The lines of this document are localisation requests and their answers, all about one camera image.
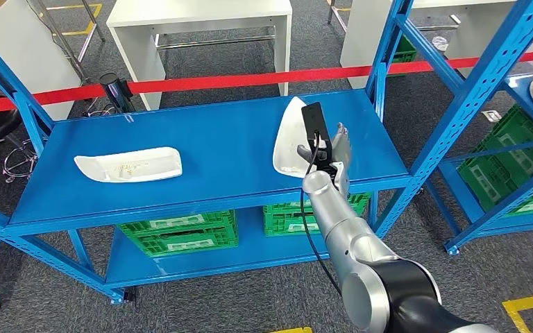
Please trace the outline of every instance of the shelf top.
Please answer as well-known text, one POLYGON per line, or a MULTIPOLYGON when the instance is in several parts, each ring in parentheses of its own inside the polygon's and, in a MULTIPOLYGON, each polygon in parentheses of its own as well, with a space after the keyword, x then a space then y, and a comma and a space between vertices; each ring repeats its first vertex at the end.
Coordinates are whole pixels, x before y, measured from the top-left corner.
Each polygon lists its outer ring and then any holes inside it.
POLYGON ((530 96, 530 83, 533 74, 521 74, 508 76, 504 81, 504 90, 516 100, 516 102, 526 111, 533 120, 533 100, 530 96))
MULTIPOLYGON (((238 247, 155 258, 147 257, 128 237, 116 229, 105 283, 112 288, 135 286, 316 259, 303 233, 264 236, 260 207, 237 210, 236 219, 238 247)), ((322 258, 327 258, 322 236, 313 234, 312 238, 322 258)))
MULTIPOLYGON (((347 127, 353 150, 348 171, 352 185, 408 175, 363 90, 300 98, 321 103, 330 133, 335 133, 338 122, 347 127)), ((280 120, 290 100, 291 96, 282 96, 136 112, 130 114, 133 122, 124 115, 57 122, 9 224, 58 225, 85 219, 111 221, 99 225, 124 223, 264 205, 269 204, 266 197, 298 193, 301 179, 277 173, 272 160, 280 120), (77 155, 161 146, 180 152, 181 176, 102 183, 84 176, 73 161, 77 155), (240 198, 248 201, 232 207, 231 200, 240 198), (143 211, 156 215, 139 215, 143 211), (110 216, 119 217, 112 221, 110 216)), ((77 223, 77 228, 88 226, 77 223)))

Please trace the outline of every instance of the gray carpet floor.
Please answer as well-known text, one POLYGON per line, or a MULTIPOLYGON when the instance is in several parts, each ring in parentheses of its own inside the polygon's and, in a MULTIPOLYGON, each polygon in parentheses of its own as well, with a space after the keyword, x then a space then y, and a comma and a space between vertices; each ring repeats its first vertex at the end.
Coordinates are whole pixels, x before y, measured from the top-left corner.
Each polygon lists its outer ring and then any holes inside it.
MULTIPOLYGON (((86 72, 96 79, 114 71, 129 78, 128 71, 105 27, 113 0, 103 3, 99 22, 108 41, 94 38, 84 60, 86 72)), ((79 1, 50 1, 51 6, 79 1)), ((291 37, 291 69, 337 67, 344 34, 334 22, 325 23, 324 0, 291 0, 294 9, 291 37)), ((349 6, 338 1, 338 6, 349 6)), ((58 10, 54 19, 64 31, 83 30, 86 14, 81 10, 58 10)), ((424 24, 420 19, 417 24, 424 24)), ((182 34, 164 41, 263 33, 264 29, 182 34)), ((69 37, 79 49, 84 36, 69 37)), ((207 46, 163 54, 170 77, 273 71, 268 42, 207 46)), ((348 89, 347 80, 292 83, 291 94, 348 89)), ((211 89, 164 94, 162 107, 193 105, 277 96, 276 86, 211 89)), ((410 165, 452 98, 432 73, 389 78, 385 126, 410 165)), ((513 101, 498 93, 484 109, 505 113, 513 101)), ((104 99, 96 108, 106 104, 104 99)), ((86 103, 77 102, 78 117, 86 103)), ((142 109, 139 98, 135 105, 142 109)), ((450 155, 473 148, 489 131, 481 114, 457 141, 450 155)), ((0 144, 0 160, 12 147, 0 144)), ((24 188, 24 181, 6 184, 0 174, 0 211, 10 214, 24 188)), ((462 215, 440 184, 439 191, 455 217, 462 215)), ((381 206, 391 193, 382 193, 381 206)), ((83 231, 85 243, 99 273, 103 273, 112 228, 83 231)), ((533 296, 533 232, 477 239, 449 257, 442 243, 451 237, 435 204, 426 193, 418 195, 390 230, 385 241, 403 257, 423 263, 432 272, 450 311, 470 321, 492 325, 500 332, 517 332, 501 302, 533 296)), ((63 233, 42 236, 65 253, 72 254, 63 233)), ((190 280, 152 284, 137 288, 137 302, 112 306, 108 299, 52 268, 7 245, 0 246, 0 332, 272 332, 310 326, 314 332, 358 332, 348 321, 343 305, 317 263, 280 266, 190 280)), ((521 312, 533 332, 533 310, 521 312)))

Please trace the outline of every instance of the retractable belt barrier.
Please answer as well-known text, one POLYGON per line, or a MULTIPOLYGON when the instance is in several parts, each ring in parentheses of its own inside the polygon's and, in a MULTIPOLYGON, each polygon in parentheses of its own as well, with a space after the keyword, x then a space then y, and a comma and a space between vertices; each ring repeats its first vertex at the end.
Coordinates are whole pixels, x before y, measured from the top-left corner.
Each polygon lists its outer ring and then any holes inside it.
MULTIPOLYGON (((479 58, 461 58, 447 60, 454 69, 473 67, 479 58)), ((533 52, 525 53, 521 62, 533 61, 533 52)), ((389 74, 408 74, 433 71, 426 61, 402 62, 391 64, 389 74)), ((229 76, 206 76, 198 78, 175 78, 169 80, 155 80, 144 82, 129 82, 128 86, 132 93, 141 94, 147 92, 181 92, 195 89, 216 89, 231 87, 246 87, 251 85, 272 85, 285 82, 303 82, 316 80, 334 80, 356 76, 368 76, 371 66, 361 67, 335 67, 322 69, 299 69, 282 73, 244 74, 229 76)), ((100 85, 86 85, 71 89, 55 90, 52 92, 40 92, 33 95, 41 105, 79 101, 105 96, 100 85)), ((6 97, 0 98, 0 112, 11 110, 14 105, 6 97)))

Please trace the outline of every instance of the white table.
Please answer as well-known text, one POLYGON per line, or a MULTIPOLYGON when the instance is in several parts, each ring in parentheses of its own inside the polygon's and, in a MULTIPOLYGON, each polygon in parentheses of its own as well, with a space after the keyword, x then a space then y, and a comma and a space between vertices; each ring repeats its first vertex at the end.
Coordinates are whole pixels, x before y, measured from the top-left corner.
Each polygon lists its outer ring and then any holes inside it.
MULTIPOLYGON (((8 0, 0 7, 0 56, 32 94, 81 86, 52 33, 25 0, 8 0)), ((44 105, 44 110, 62 120, 73 103, 44 105)))
MULTIPOLYGON (((445 56, 465 58, 480 56, 491 40, 514 0, 415 0, 410 17, 447 17, 457 15, 461 24, 449 41, 445 56)), ((371 65, 391 0, 353 0, 344 38, 342 67, 371 65)), ((470 69, 461 69, 463 75, 470 69)), ((367 76, 349 78, 353 88, 362 88, 367 76)))
MULTIPOLYGON (((153 35, 234 28, 274 26, 275 71, 289 71, 289 0, 117 0, 107 25, 134 81, 165 79, 153 35)), ((288 83, 279 90, 287 95, 288 83)), ((140 96, 147 110, 160 107, 161 93, 140 96)))

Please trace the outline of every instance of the perforated blue post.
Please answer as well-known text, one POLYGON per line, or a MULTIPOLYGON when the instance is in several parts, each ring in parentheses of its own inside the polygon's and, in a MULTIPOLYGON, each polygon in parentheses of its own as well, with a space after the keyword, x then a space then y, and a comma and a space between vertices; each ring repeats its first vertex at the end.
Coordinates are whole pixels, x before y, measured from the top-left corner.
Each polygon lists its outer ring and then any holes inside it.
POLYGON ((532 40, 533 1, 518 0, 461 89, 455 94, 438 126, 413 163, 410 171, 413 175, 412 181, 406 188, 396 192, 373 226, 378 236, 385 236, 438 162, 486 99, 493 94, 499 82, 518 61, 532 40))

